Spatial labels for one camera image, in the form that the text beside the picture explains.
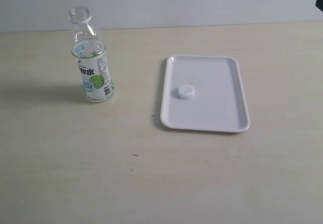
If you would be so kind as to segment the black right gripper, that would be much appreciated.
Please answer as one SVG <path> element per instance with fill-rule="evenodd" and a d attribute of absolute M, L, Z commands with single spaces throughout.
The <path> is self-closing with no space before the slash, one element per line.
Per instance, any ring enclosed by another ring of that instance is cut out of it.
<path fill-rule="evenodd" d="M 316 0 L 315 6 L 323 12 L 323 0 Z"/>

